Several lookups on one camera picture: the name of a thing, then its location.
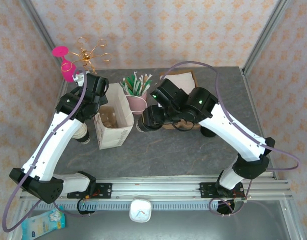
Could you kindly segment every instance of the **cup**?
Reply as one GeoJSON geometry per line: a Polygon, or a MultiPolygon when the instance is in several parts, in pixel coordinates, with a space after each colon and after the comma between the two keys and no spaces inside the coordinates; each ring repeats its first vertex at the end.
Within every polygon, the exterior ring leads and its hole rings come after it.
{"type": "Polygon", "coordinates": [[[142,96],[131,96],[127,95],[127,100],[129,102],[130,109],[133,114],[141,115],[147,108],[147,92],[142,96]]]}

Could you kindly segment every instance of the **gold wire decoration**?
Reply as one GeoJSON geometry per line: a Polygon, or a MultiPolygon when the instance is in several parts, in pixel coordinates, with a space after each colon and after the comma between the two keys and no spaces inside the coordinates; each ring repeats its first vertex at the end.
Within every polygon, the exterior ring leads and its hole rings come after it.
{"type": "Polygon", "coordinates": [[[81,48],[80,48],[81,53],[80,53],[80,54],[75,53],[75,52],[69,52],[69,53],[70,53],[70,54],[73,54],[73,55],[75,55],[75,56],[78,56],[79,60],[74,61],[73,63],[71,63],[71,68],[70,68],[69,70],[63,70],[63,67],[66,66],[66,65],[68,65],[68,64],[70,64],[70,63],[65,63],[64,65],[62,65],[61,70],[62,70],[63,72],[69,72],[69,71],[73,68],[73,64],[74,64],[74,63],[84,62],[85,64],[83,65],[83,67],[84,67],[87,71],[89,70],[88,67],[91,67],[93,73],[94,73],[94,74],[97,74],[96,68],[95,68],[95,66],[92,64],[91,59],[94,59],[94,58],[101,58],[104,62],[110,62],[110,61],[113,59],[113,55],[110,54],[110,53],[104,53],[104,54],[102,54],[102,55],[95,55],[95,54],[94,54],[94,51],[96,50],[96,48],[98,48],[98,47],[103,48],[103,47],[105,47],[105,46],[107,45],[107,40],[105,40],[105,39],[100,39],[100,40],[98,41],[97,46],[95,46],[95,47],[93,48],[92,51],[88,51],[87,49],[84,48],[84,45],[85,45],[88,41],[89,41],[89,38],[84,37],[84,36],[82,36],[82,37],[80,37],[80,38],[78,39],[77,42],[78,42],[79,45],[81,45],[81,48]]]}

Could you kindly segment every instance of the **white paper bag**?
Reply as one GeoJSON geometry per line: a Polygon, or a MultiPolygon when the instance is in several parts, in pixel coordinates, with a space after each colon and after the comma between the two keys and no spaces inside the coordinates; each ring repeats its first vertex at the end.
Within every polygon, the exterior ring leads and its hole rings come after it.
{"type": "Polygon", "coordinates": [[[106,96],[108,104],[103,106],[114,108],[118,128],[106,128],[100,114],[94,116],[93,120],[100,150],[122,146],[135,123],[129,102],[119,83],[109,84],[106,96]]]}

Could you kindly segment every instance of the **floral wallpaper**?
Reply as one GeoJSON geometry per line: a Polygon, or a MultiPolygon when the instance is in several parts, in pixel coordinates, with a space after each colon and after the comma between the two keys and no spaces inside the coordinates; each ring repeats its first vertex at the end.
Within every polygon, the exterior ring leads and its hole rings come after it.
{"type": "MultiPolygon", "coordinates": [[[[4,209],[21,168],[54,113],[62,74],[19,0],[0,0],[0,240],[4,209]]],[[[15,212],[9,213],[9,227],[15,212]]]]}
{"type": "Polygon", "coordinates": [[[55,44],[108,44],[98,69],[166,68],[181,61],[243,67],[279,0],[32,0],[55,44]]]}
{"type": "MultiPolygon", "coordinates": [[[[290,4],[248,81],[265,135],[303,162],[279,175],[291,181],[307,234],[307,0],[290,4]]],[[[295,165],[285,155],[271,156],[278,167],[295,165]]]]}

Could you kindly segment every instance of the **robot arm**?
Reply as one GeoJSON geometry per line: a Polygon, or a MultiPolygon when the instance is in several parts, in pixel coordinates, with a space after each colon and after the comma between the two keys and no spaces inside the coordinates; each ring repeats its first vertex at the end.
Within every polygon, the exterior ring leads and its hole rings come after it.
{"type": "MultiPolygon", "coordinates": [[[[237,150],[238,156],[233,164],[222,172],[218,179],[219,192],[233,190],[243,179],[255,179],[267,170],[267,155],[270,151],[254,143],[233,126],[218,99],[206,89],[196,87],[187,95],[170,80],[165,79],[151,95],[161,107],[153,105],[144,111],[137,123],[139,131],[156,131],[164,124],[175,124],[183,119],[200,124],[201,132],[206,137],[218,135],[237,150]]],[[[264,139],[251,132],[234,117],[232,119],[263,145],[275,145],[272,138],[264,139]]]]}
{"type": "MultiPolygon", "coordinates": [[[[75,81],[78,83],[79,87],[60,99],[51,126],[35,153],[29,161],[24,164],[22,169],[14,168],[11,171],[10,177],[16,183],[19,184],[23,177],[29,172],[38,152],[43,148],[46,139],[54,132],[56,126],[62,123],[76,107],[82,96],[84,75],[77,75],[75,81]]],[[[109,82],[106,78],[88,73],[86,82],[87,91],[79,109],[70,120],[57,130],[56,134],[52,136],[52,140],[44,146],[39,161],[22,185],[25,191],[43,200],[47,204],[53,203],[63,194],[86,191],[92,193],[92,184],[96,182],[94,177],[84,172],[73,175],[54,174],[57,163],[71,138],[76,139],[82,144],[87,144],[90,141],[90,135],[85,121],[92,119],[98,113],[100,106],[108,103],[106,92],[109,87],[109,82]]]]}

